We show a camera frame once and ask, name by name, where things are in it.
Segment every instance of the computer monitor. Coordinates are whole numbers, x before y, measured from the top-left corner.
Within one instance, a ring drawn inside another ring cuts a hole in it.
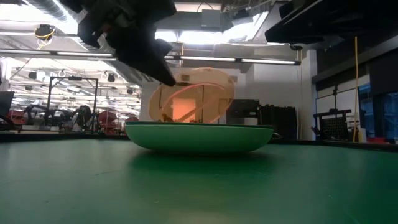
[[[7,116],[14,93],[13,91],[0,91],[0,116]]]

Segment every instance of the black rack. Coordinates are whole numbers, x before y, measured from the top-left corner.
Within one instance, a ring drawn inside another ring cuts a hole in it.
[[[347,127],[347,117],[346,114],[350,113],[351,110],[331,110],[326,113],[314,114],[315,119],[315,129],[319,130],[319,135],[317,140],[349,140],[348,127]],[[326,116],[335,116],[334,118],[326,118]]]
[[[58,82],[54,84],[54,86],[52,85],[52,80],[57,79]],[[57,86],[58,83],[62,80],[64,80],[66,78],[63,77],[50,77],[50,85],[49,85],[49,97],[47,99],[47,111],[50,110],[50,100],[51,100],[51,90],[53,87]],[[96,108],[96,104],[97,104],[97,90],[98,90],[98,79],[97,78],[83,78],[83,77],[67,77],[68,80],[71,81],[82,81],[82,80],[94,80],[95,81],[95,92],[94,92],[94,107],[93,107],[93,114],[92,114],[92,119],[93,119],[93,123],[91,124],[91,133],[94,134],[94,119],[95,119],[95,108]],[[44,118],[44,124],[47,125],[49,121],[49,116],[45,116]]]

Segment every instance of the duct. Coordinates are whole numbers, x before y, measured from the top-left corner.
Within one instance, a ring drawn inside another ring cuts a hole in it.
[[[40,10],[41,12],[51,15],[56,21],[58,21],[59,29],[64,33],[68,34],[76,34],[77,33],[77,24],[85,17],[86,12],[83,11],[79,14],[65,8],[61,5],[57,0],[23,0],[26,4]],[[81,41],[78,37],[72,37],[72,39],[80,44],[85,49],[89,50],[90,52],[101,52],[101,53],[114,53],[114,49],[112,49],[104,36],[101,36],[98,39],[98,42],[101,46],[100,49],[94,48],[88,44],[85,44]],[[113,66],[117,70],[121,72],[123,78],[130,83],[137,83],[140,84],[141,81],[137,78],[133,77],[131,74],[131,69],[129,66],[121,63],[121,62],[106,62],[109,65]]]
[[[202,22],[201,12],[177,12],[173,16],[156,22],[155,25],[158,29],[165,30],[206,30],[206,27],[202,26]],[[217,32],[224,32],[232,26],[231,18],[227,14],[221,13],[220,29]]]
[[[65,8],[57,0],[23,0],[26,4],[36,8],[37,10],[52,16],[57,22],[57,27],[66,34],[76,34],[78,23],[84,18],[85,12],[76,14],[75,12]],[[113,53],[114,50],[106,43],[102,36],[98,39],[101,45],[100,49],[96,49],[85,44],[79,38],[73,38],[78,44],[89,51]]]

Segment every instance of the window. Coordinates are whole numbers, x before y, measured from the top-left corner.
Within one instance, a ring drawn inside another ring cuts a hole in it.
[[[362,85],[358,88],[359,114],[361,119],[361,128],[366,130],[366,137],[375,137],[374,132],[374,114],[373,97],[371,97],[370,84]]]
[[[398,93],[388,93],[382,96],[384,137],[398,137]]]

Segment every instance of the ceiling pipe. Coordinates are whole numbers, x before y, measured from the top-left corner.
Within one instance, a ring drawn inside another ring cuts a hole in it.
[[[56,21],[58,21],[59,25],[57,25],[57,27],[62,32],[66,33],[66,35],[77,33],[78,30],[77,25],[85,17],[86,14],[85,11],[77,14],[64,7],[57,0],[23,0],[23,1],[26,4],[36,8],[37,10],[40,10],[41,12],[51,15]],[[71,24],[76,24],[76,26],[72,28],[73,30],[70,30]],[[101,53],[111,53],[111,54],[114,53],[114,49],[108,45],[103,35],[98,39],[98,43],[101,46],[99,49],[84,43],[78,37],[76,38],[72,37],[72,39],[90,52],[101,52]],[[123,78],[129,83],[141,84],[141,82],[138,79],[136,79],[133,75],[131,75],[131,72],[126,73],[126,71],[130,70],[129,66],[123,63],[109,63],[109,62],[106,63],[114,66],[117,70],[121,71]]]

